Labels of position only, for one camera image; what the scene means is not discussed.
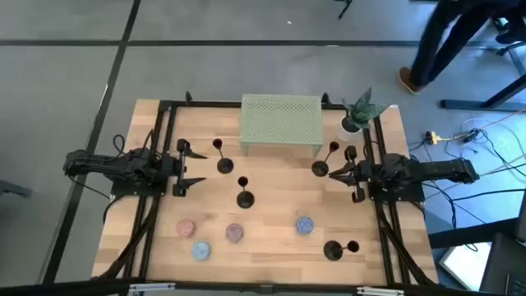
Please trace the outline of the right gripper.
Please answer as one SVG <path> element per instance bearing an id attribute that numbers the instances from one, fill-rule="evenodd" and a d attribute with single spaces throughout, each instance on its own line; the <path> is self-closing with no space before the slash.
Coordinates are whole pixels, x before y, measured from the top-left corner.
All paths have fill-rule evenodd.
<path id="1" fill-rule="evenodd" d="M 329 173 L 332 179 L 342 182 L 348 187 L 354 187 L 354 192 L 352 193 L 353 203 L 365 201 L 365 189 L 361 187 L 360 182 L 368 180 L 366 169 L 364 167 L 365 162 L 360 161 L 356 163 L 355 159 L 357 156 L 358 153 L 356 147 L 347 146 L 344 151 L 344 158 L 347 160 L 347 163 L 341 169 L 336 169 Z"/>

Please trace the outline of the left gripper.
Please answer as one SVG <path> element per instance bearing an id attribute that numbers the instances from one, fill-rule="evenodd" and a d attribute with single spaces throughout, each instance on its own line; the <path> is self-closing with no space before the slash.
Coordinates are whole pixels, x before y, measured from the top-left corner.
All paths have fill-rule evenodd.
<path id="1" fill-rule="evenodd" d="M 185 159 L 186 157 L 192 159 L 206 159 L 206 156 L 199 155 L 189 149 L 189 142 L 185 139 L 179 139 L 176 143 L 176 151 L 179 156 L 169 157 L 169 164 L 171 168 L 171 176 L 176 177 L 176 182 L 173 185 L 173 195 L 176 197 L 184 197 L 187 190 L 194 184 L 202 182 L 205 178 L 184 178 L 186 172 Z"/>

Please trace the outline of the black candle stick holder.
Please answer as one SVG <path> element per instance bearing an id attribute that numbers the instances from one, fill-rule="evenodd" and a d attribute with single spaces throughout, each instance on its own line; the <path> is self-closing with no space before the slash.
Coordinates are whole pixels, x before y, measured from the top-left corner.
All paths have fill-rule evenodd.
<path id="1" fill-rule="evenodd" d="M 220 159 L 217 163 L 217 170 L 222 174 L 231 173 L 233 171 L 234 163 L 230 158 L 226 158 L 222 152 L 223 142 L 221 139 L 216 138 L 212 142 L 214 148 L 219 152 Z"/>
<path id="2" fill-rule="evenodd" d="M 323 253 L 330 261 L 338 261 L 342 258 L 344 251 L 357 252 L 359 250 L 357 241 L 349 241 L 346 245 L 342 245 L 335 240 L 330 240 L 325 243 Z"/>
<path id="3" fill-rule="evenodd" d="M 237 195 L 237 204 L 243 209 L 248 209 L 252 207 L 255 202 L 254 195 L 246 189 L 247 184 L 247 177 L 241 176 L 238 179 L 238 185 L 242 188 L 242 190 Z"/>
<path id="4" fill-rule="evenodd" d="M 329 151 L 328 151 L 327 156 L 323 160 L 317 160 L 312 164 L 311 171 L 317 177 L 324 177 L 329 173 L 329 165 L 327 164 L 327 160 L 338 149 L 339 149 L 339 143 L 337 141 L 332 141 L 329 144 Z"/>

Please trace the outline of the pink round tin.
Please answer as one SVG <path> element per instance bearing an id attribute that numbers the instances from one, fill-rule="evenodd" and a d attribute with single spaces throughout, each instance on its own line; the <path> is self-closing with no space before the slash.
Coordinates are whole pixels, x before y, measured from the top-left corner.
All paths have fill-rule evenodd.
<path id="1" fill-rule="evenodd" d="M 196 223 L 193 220 L 179 220 L 176 225 L 177 233 L 182 238 L 190 238 L 196 232 Z"/>

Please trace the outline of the purple round tin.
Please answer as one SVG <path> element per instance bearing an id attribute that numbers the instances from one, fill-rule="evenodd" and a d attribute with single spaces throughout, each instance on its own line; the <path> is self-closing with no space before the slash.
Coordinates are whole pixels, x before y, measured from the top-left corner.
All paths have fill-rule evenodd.
<path id="1" fill-rule="evenodd" d="M 231 243 L 239 242 L 244 235 L 244 229 L 240 224 L 229 224 L 225 230 L 225 236 Z"/>

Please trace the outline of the light blue round tin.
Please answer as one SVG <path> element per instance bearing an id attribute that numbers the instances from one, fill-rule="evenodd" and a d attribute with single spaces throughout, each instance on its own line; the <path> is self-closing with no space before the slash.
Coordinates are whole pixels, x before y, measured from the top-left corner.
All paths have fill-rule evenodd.
<path id="1" fill-rule="evenodd" d="M 199 241 L 192 245 L 191 254 L 195 260 L 204 261 L 210 256 L 211 246 L 208 242 Z"/>

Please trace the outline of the snake plant in white pot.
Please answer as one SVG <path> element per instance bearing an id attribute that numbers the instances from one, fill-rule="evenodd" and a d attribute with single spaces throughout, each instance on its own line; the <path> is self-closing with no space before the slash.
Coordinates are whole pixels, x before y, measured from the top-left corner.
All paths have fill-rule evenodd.
<path id="1" fill-rule="evenodd" d="M 345 115 L 339 120 L 338 138 L 350 142 L 355 135 L 370 128 L 370 121 L 381 116 L 390 106 L 372 104 L 372 88 L 369 87 L 354 104 L 345 98 L 341 99 Z"/>

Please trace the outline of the green perforated metal shelf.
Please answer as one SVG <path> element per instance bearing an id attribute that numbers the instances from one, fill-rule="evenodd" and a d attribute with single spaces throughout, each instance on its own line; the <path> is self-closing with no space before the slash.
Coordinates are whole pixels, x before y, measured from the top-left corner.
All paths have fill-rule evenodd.
<path id="1" fill-rule="evenodd" d="M 255 144 L 298 145 L 317 157 L 324 144 L 320 96 L 245 94 L 239 119 L 244 155 Z"/>

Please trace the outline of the yellow power strip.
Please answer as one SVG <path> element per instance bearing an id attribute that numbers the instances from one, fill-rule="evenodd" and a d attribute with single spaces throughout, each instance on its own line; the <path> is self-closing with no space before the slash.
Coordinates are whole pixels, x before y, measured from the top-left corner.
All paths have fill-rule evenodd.
<path id="1" fill-rule="evenodd" d="M 448 138 L 441 138 L 434 131 L 428 131 L 425 133 L 424 142 L 426 144 L 434 146 L 437 145 L 440 141 L 448 141 Z"/>

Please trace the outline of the black desk foot bar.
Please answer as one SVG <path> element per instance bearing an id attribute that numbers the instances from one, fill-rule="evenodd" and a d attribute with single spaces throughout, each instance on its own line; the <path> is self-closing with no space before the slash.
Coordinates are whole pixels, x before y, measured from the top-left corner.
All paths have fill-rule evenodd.
<path id="1" fill-rule="evenodd" d="M 496 234 L 513 237 L 517 230 L 518 218 L 500 220 L 489 224 L 480 224 L 462 229 L 451 229 L 429 234 L 432 249 L 456 247 L 472 243 L 490 242 Z"/>

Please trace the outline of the white flat board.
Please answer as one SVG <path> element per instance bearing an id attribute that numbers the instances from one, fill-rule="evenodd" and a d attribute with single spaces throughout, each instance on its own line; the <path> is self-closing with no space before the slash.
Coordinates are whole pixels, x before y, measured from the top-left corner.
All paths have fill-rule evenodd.
<path id="1" fill-rule="evenodd" d="M 439 264 L 466 289 L 478 291 L 487 265 L 491 243 L 450 247 Z"/>

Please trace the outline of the person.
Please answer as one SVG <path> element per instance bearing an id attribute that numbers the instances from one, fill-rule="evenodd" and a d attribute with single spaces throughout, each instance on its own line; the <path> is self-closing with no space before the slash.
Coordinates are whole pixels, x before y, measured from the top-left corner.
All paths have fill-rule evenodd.
<path id="1" fill-rule="evenodd" d="M 519 8 L 512 8 L 505 12 L 500 12 L 497 18 L 504 18 L 507 20 L 507 23 L 502 26 L 503 32 L 495 37 L 496 42 L 499 44 L 512 44 L 526 40 L 525 16 L 526 12 Z"/>
<path id="2" fill-rule="evenodd" d="M 514 10 L 523 0 L 439 0 L 422 33 L 411 67 L 399 79 L 416 95 L 433 82 L 492 17 Z"/>

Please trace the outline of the black tripod leg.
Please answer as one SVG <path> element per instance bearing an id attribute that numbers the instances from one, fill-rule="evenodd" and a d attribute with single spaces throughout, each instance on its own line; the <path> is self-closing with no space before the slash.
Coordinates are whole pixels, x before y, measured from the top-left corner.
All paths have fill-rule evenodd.
<path id="1" fill-rule="evenodd" d="M 344 6 L 341 12 L 338 15 L 338 19 L 341 20 L 344 17 L 344 14 L 349 9 L 350 5 L 353 3 L 353 0 L 334 0 L 335 2 L 341 2 Z"/>

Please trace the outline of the grey chair leg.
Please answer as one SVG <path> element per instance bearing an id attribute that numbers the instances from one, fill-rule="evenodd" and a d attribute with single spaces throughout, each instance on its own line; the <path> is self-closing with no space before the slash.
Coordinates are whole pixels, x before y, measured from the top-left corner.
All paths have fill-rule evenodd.
<path id="1" fill-rule="evenodd" d="M 32 191 L 29 188 L 0 180 L 0 196 L 9 193 L 20 197 L 30 197 Z"/>

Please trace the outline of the silver aluminium bracket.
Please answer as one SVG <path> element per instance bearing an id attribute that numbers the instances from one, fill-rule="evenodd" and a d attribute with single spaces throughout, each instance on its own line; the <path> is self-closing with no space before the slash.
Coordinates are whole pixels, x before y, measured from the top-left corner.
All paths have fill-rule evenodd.
<path id="1" fill-rule="evenodd" d="M 127 296 L 144 296 L 146 292 L 157 292 L 175 289 L 175 283 L 131 284 Z"/>
<path id="2" fill-rule="evenodd" d="M 399 289 L 386 289 L 386 288 L 375 288 L 375 287 L 357 287 L 357 295 L 360 296 L 405 296 L 403 290 Z"/>

